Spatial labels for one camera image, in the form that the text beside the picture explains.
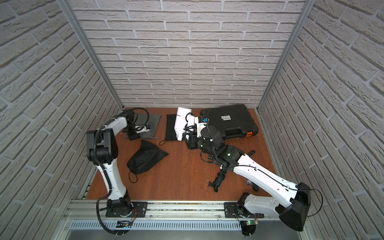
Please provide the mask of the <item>grey fabric pouch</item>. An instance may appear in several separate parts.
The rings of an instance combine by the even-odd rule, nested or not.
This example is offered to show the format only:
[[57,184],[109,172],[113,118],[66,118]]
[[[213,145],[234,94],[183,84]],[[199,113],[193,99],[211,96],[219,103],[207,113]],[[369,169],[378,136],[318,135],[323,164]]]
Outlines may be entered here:
[[152,140],[155,137],[155,133],[156,133],[160,118],[161,118],[161,115],[150,114],[149,120],[145,124],[145,122],[147,120],[147,114],[146,113],[144,113],[144,114],[134,113],[134,121],[135,121],[135,123],[133,123],[134,133],[136,133],[137,130],[142,125],[145,124],[145,128],[143,128],[139,131],[139,135],[140,135],[141,139]]

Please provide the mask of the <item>white hair dryer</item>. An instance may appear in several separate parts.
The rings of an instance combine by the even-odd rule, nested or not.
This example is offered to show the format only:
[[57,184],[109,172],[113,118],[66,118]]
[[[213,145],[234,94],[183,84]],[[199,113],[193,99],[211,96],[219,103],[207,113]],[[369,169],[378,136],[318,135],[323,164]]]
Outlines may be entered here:
[[183,140],[183,134],[194,131],[196,128],[196,117],[192,114],[192,109],[178,107],[174,125],[174,130],[178,141]]

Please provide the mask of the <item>black printed drawstring pouch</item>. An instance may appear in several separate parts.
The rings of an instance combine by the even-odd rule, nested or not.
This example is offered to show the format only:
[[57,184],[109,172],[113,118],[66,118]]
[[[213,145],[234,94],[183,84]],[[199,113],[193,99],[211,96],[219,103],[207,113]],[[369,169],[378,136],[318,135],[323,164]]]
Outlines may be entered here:
[[129,180],[132,184],[138,181],[138,174],[145,173],[159,163],[169,153],[162,151],[156,145],[142,140],[139,150],[127,162],[130,170]]

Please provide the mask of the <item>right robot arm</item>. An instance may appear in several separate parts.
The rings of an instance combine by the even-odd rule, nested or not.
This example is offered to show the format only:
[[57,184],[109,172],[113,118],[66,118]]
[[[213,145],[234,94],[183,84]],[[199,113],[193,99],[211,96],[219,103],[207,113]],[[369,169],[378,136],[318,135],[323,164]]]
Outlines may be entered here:
[[301,232],[310,217],[311,192],[313,188],[285,180],[255,162],[247,153],[228,145],[221,133],[213,126],[204,126],[200,131],[183,131],[177,134],[188,149],[199,149],[210,156],[211,162],[223,171],[231,171],[265,190],[270,198],[257,201],[255,196],[244,194],[238,202],[241,214],[276,215],[289,228]]

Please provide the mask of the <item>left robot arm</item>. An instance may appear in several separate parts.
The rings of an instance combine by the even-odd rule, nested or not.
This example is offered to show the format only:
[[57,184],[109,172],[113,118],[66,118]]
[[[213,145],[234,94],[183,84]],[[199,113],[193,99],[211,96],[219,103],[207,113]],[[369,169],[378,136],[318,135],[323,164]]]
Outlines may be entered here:
[[[147,202],[131,202],[117,166],[119,150],[115,136],[128,126],[127,114],[134,110],[147,112],[144,108],[123,110],[97,130],[90,130],[86,133],[87,157],[101,173],[108,192],[106,196],[96,201],[97,218],[101,227],[115,236],[124,236],[129,232],[137,217],[145,217],[148,206]],[[120,230],[111,230],[102,222],[99,205],[100,201],[104,199],[107,200],[107,206],[103,208],[107,211],[107,217],[131,217],[131,220],[125,221],[126,225]]]

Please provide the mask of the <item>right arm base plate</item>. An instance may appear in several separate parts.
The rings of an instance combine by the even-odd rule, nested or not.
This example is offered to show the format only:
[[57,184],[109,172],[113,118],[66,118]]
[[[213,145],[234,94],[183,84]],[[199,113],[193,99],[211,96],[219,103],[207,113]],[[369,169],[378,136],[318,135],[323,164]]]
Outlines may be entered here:
[[263,219],[265,217],[264,214],[252,214],[244,206],[235,202],[224,202],[224,212],[227,219]]

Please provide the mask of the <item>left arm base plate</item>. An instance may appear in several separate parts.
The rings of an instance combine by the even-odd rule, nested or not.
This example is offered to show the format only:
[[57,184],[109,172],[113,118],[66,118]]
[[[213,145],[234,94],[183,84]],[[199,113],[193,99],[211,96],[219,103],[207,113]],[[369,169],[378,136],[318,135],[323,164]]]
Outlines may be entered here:
[[146,216],[148,202],[131,202],[131,205],[107,207],[107,218],[144,218]]

